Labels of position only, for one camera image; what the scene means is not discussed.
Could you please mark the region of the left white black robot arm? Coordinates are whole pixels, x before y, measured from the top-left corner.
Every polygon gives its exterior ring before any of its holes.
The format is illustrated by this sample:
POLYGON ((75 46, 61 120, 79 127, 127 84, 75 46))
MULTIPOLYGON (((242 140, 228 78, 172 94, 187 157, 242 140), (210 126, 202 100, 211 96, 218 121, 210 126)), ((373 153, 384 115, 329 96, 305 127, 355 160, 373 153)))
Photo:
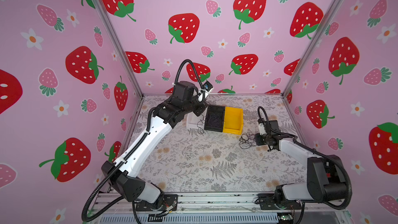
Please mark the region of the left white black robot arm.
POLYGON ((148 112, 147 125, 140 136, 114 162, 105 162, 102 171, 105 178, 94 189, 84 205, 81 219, 88 223, 100 217, 111 206, 121 200, 134 203, 135 200, 147 202, 154 209, 160 209, 164 203, 164 192, 152 183, 138 178, 141 167, 159 142, 181 122, 185 115, 194 113, 201 116, 208 104, 207 96, 213 90, 211 83, 202 83, 199 87, 191 82, 175 80, 172 95, 148 112), (100 189, 110 183, 120 197, 107 204, 96 214, 89 216, 88 211, 100 189))

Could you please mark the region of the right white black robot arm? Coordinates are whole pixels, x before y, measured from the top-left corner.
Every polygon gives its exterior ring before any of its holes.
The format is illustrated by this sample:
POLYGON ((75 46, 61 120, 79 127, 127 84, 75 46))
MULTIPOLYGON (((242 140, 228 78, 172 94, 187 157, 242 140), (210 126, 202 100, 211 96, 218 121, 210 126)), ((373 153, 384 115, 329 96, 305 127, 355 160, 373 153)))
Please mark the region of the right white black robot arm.
POLYGON ((257 109, 259 132, 255 134, 258 146, 268 151, 283 152, 306 167, 306 182, 276 187, 272 197, 259 197, 257 202, 286 207, 300 201, 325 204, 332 209, 346 209, 352 198, 352 184, 341 159, 325 155, 297 141, 297 136, 282 132, 276 121, 270 121, 265 109, 257 109))

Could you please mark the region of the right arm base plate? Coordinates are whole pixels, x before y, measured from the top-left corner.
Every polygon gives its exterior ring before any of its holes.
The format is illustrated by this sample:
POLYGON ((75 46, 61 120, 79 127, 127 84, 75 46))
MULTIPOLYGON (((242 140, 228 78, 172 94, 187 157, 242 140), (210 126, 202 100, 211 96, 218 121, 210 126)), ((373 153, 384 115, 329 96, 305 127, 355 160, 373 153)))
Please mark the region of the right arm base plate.
POLYGON ((283 196, 273 194, 258 194, 255 204, 260 205, 261 210, 301 210, 302 206, 295 200, 286 200, 283 196))

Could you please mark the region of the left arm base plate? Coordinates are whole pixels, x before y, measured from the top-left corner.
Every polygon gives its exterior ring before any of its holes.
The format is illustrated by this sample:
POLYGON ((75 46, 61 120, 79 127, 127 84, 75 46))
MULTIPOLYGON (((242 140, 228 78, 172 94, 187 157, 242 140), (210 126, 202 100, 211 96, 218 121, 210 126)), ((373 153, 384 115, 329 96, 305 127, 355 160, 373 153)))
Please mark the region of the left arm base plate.
POLYGON ((165 194, 160 197, 154 203, 148 203, 147 201, 141 200, 135 203, 136 211, 138 212, 163 212, 163 211, 175 211, 178 205, 178 195, 176 194, 165 194))

